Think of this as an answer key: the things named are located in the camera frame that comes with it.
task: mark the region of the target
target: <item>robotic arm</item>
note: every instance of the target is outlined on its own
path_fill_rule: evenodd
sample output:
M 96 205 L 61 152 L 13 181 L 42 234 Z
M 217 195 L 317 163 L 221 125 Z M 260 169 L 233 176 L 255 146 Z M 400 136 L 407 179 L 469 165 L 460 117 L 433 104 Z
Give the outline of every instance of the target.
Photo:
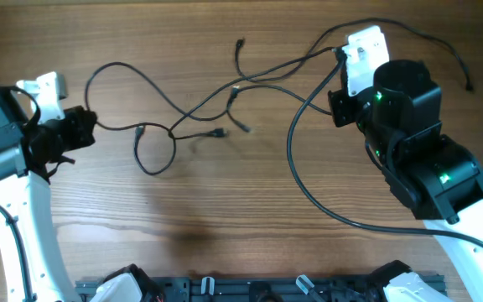
M 336 127 L 356 123 L 391 192 L 428 229 L 483 242 L 483 171 L 468 150 L 440 134 L 441 92 L 428 70 L 417 62 L 389 61 L 378 27 L 349 36 L 340 49 L 347 56 L 342 89 L 330 92 Z M 20 81 L 18 87 L 0 88 L 0 207 L 9 214 L 0 211 L 0 247 L 8 300 L 80 301 L 51 220 L 49 177 L 56 169 L 48 171 L 45 165 L 73 163 L 64 152 L 92 145 L 96 114 L 82 107 L 62 110 L 65 86 L 56 73 Z M 34 98 L 36 122 L 27 121 L 16 90 Z M 483 301 L 483 248 L 457 238 L 436 238 L 473 300 Z M 369 301 L 448 300 L 400 263 L 378 269 L 370 283 Z M 297 284 L 315 301 L 325 301 L 306 277 L 300 276 Z M 152 291 L 159 289 L 142 270 L 130 267 L 108 278 L 93 300 L 150 300 L 147 293 Z

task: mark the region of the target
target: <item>wooden surface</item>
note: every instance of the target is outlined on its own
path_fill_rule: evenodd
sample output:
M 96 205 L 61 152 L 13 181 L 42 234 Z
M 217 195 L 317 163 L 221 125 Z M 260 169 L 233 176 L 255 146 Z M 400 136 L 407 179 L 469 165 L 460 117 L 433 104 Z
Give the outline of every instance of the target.
M 182 108 L 189 109 L 236 77 L 234 44 L 245 37 L 241 65 L 264 70 L 300 56 L 327 28 L 368 16 L 397 18 L 447 39 L 469 64 L 476 87 L 464 89 L 451 55 L 396 27 L 382 25 L 394 59 L 424 60 L 443 89 L 444 132 L 483 164 L 483 3 L 462 1 L 228 2 L 102 4 L 0 8 L 0 84 L 63 73 L 70 97 L 83 104 L 86 80 L 114 60 L 134 64 Z M 341 30 L 326 45 L 340 45 Z M 307 96 L 329 72 L 331 55 L 311 60 L 281 85 Z M 109 125 L 150 121 L 170 125 L 179 114 L 128 70 L 98 77 L 93 109 Z M 329 85 L 339 87 L 338 80 Z M 222 93 L 199 114 L 225 106 Z M 317 97 L 326 105 L 326 95 Z M 433 238 L 356 230 L 322 214 L 301 194 L 286 162 L 285 142 L 299 102 L 277 91 L 243 93 L 233 114 L 253 127 L 246 134 L 227 119 L 184 122 L 177 135 L 224 126 L 224 139 L 179 143 L 173 166 L 143 174 L 132 158 L 133 130 L 95 131 L 96 144 L 69 154 L 52 179 L 52 212 L 66 268 L 73 280 L 101 277 L 129 263 L 152 276 L 327 276 L 370 273 L 394 259 L 420 272 L 446 276 L 449 295 L 469 299 Z M 150 169 L 171 152 L 161 131 L 147 129 L 140 146 Z M 334 128 L 330 117 L 307 110 L 294 139 L 304 182 L 329 208 L 351 219 L 421 227 L 388 191 L 363 150 L 355 127 Z M 0 301 L 5 281 L 0 258 Z

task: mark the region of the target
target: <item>wooden table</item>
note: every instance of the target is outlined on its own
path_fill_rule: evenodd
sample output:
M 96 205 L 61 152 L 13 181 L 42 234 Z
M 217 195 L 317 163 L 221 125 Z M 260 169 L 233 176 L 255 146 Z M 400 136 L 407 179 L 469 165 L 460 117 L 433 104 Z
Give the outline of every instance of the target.
M 189 109 L 234 79 L 234 45 L 245 37 L 242 69 L 265 70 L 302 55 L 327 28 L 368 16 L 396 18 L 447 39 L 469 64 L 474 94 L 466 92 L 454 58 L 438 45 L 382 25 L 393 59 L 423 60 L 443 89 L 444 132 L 483 164 L 483 3 L 473 2 L 224 2 L 0 7 L 0 84 L 57 70 L 70 97 L 83 104 L 86 80 L 114 60 L 134 64 L 179 106 Z M 340 45 L 343 29 L 325 45 Z M 281 83 L 307 96 L 335 59 L 311 60 Z M 335 79 L 328 89 L 338 89 Z M 225 106 L 221 93 L 198 113 Z M 98 77 L 91 102 L 109 125 L 139 121 L 172 124 L 179 114 L 129 70 Z M 316 104 L 326 107 L 321 93 Z M 52 212 L 66 268 L 73 280 L 101 277 L 136 263 L 151 276 L 328 276 L 370 273 L 394 259 L 419 272 L 446 276 L 449 295 L 468 300 L 452 264 L 430 237 L 364 232 L 318 211 L 300 192 L 286 161 L 288 126 L 300 103 L 277 91 L 239 96 L 233 114 L 243 133 L 222 118 L 183 122 L 177 135 L 216 127 L 228 138 L 182 141 L 173 166 L 158 177 L 133 161 L 133 130 L 95 131 L 96 144 L 71 152 L 52 178 Z M 148 128 L 140 146 L 150 169 L 169 158 L 164 132 Z M 353 220 L 421 227 L 389 193 L 363 149 L 355 126 L 337 129 L 330 117 L 308 110 L 294 139 L 295 160 L 311 192 Z M 6 297 L 0 258 L 0 300 Z

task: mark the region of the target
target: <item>green indicator light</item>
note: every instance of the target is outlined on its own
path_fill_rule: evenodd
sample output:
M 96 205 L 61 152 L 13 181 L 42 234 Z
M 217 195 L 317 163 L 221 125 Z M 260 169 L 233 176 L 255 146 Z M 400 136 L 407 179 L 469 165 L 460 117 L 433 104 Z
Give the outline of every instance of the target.
M 450 180 L 450 176 L 448 174 L 442 174 L 439 176 L 439 180 L 441 180 L 441 184 L 446 184 Z

